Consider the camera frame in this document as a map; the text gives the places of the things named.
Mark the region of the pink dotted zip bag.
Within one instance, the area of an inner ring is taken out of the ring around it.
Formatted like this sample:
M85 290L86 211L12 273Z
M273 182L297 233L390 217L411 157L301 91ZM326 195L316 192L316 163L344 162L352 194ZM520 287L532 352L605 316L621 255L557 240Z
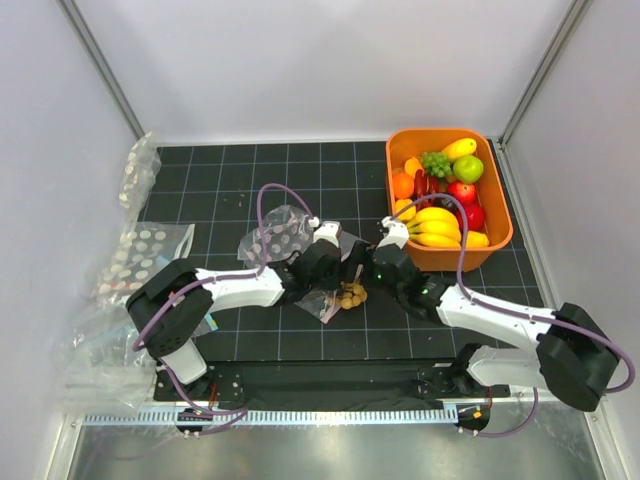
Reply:
M307 214L296 206L281 205L269 211L263 217L263 229L268 262L286 260L291 263L295 253L303 253L312 242L313 230ZM237 259L245 268L257 268L262 257L261 234L255 228L240 240ZM341 309L336 300L340 286L334 291L312 291L296 305L327 324Z

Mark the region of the yellow lemon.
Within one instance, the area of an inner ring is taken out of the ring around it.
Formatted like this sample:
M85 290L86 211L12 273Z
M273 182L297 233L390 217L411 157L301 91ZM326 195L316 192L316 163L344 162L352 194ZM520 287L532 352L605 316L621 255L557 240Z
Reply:
M487 248L490 246L490 240L485 233L478 231L469 231L467 234L466 248Z

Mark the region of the brown longan cluster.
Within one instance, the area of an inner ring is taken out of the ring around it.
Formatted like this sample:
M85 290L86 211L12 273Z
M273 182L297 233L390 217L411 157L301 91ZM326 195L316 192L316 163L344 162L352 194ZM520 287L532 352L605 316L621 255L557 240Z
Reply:
M362 305L368 297L364 286L359 282L342 283L336 300L341 309L350 310Z

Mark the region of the green apple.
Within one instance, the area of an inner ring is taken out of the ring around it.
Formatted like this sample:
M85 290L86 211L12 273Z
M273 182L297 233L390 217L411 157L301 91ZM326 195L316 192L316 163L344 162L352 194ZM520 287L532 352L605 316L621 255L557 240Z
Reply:
M453 164L453 174L461 182L473 184L484 173L483 162L474 155L465 155L458 158Z

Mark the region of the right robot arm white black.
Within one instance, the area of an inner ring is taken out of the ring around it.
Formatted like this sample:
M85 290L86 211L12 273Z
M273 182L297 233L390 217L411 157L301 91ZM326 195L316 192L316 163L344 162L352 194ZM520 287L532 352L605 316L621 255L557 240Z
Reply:
M453 389L463 396L496 384L542 388L576 410L593 412L621 360L580 307L527 307L479 294L420 271L396 245L368 253L363 279L416 319L509 344L505 352L487 346L465 351L450 372Z

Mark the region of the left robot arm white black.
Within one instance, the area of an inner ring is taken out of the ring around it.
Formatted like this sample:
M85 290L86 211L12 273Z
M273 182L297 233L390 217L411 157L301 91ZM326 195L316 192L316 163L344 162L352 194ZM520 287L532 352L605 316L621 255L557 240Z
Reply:
M342 254L338 246L319 240L286 260L234 271L197 269L185 259L173 260L126 302L138 330L133 350L146 350L173 373L181 393L200 400L210 392L212 377L192 335L206 315L279 307L334 291L358 278L367 247L357 241Z

